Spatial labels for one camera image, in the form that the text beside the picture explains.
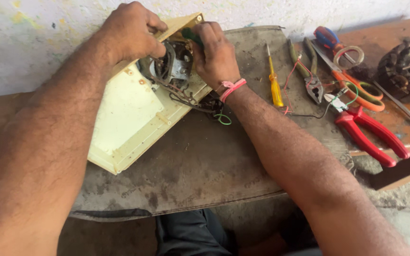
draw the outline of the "cream plastic casing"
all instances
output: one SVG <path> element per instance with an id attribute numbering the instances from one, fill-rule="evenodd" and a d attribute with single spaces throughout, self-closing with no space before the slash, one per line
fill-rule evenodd
<path id="1" fill-rule="evenodd" d="M 178 31 L 203 20 L 201 13 L 165 20 L 168 30 L 155 37 L 163 41 L 184 40 Z M 127 169 L 191 107 L 173 102 L 168 91 L 151 89 L 150 81 L 139 72 L 136 62 L 122 61 L 107 82 L 94 125 L 88 160 L 105 170 L 118 174 Z M 187 95 L 200 101 L 211 91 L 205 82 L 191 73 Z"/>

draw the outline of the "blue screwdriver handle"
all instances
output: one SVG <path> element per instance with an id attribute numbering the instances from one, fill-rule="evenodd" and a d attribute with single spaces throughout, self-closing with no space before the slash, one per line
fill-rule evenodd
<path id="1" fill-rule="evenodd" d="M 319 43 L 329 49 L 333 49 L 335 45 L 339 44 L 338 36 L 336 36 L 333 31 L 326 27 L 319 26 L 314 31 L 314 35 L 316 36 Z"/>

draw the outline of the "pink thread bracelet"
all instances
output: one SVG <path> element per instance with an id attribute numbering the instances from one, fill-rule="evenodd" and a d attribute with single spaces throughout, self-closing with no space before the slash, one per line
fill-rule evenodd
<path id="1" fill-rule="evenodd" d="M 222 101 L 223 103 L 225 103 L 225 99 L 227 98 L 227 96 L 229 96 L 229 94 L 231 94 L 231 92 L 233 92 L 234 90 L 240 88 L 242 85 L 244 85 L 246 83 L 245 79 L 240 79 L 238 80 L 236 83 L 232 83 L 229 81 L 222 81 L 221 85 L 224 87 L 227 87 L 228 89 L 221 95 L 221 97 L 219 97 L 219 100 Z"/>

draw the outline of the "green screwdriver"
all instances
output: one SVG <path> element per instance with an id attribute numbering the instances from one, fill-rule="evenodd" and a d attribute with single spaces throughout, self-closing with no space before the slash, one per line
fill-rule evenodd
<path id="1" fill-rule="evenodd" d="M 185 39 L 191 39 L 192 41 L 194 41 L 196 44 L 200 45 L 200 47 L 204 48 L 204 44 L 202 43 L 202 39 L 200 39 L 200 36 L 194 34 L 194 32 L 192 32 L 191 28 L 187 27 L 184 28 L 181 31 L 181 35 L 185 38 Z"/>

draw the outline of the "yellow screwdriver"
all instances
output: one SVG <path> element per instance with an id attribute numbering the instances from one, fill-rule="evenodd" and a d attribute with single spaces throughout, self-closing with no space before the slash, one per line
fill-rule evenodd
<path id="1" fill-rule="evenodd" d="M 270 62 L 269 78 L 271 81 L 271 94 L 273 95 L 273 104 L 275 105 L 275 107 L 284 107 L 284 104 L 282 103 L 281 89 L 279 88 L 278 84 L 278 75 L 273 69 L 273 62 L 271 61 L 270 48 L 268 48 L 268 44 L 266 44 L 266 50 L 268 51 L 268 62 Z"/>

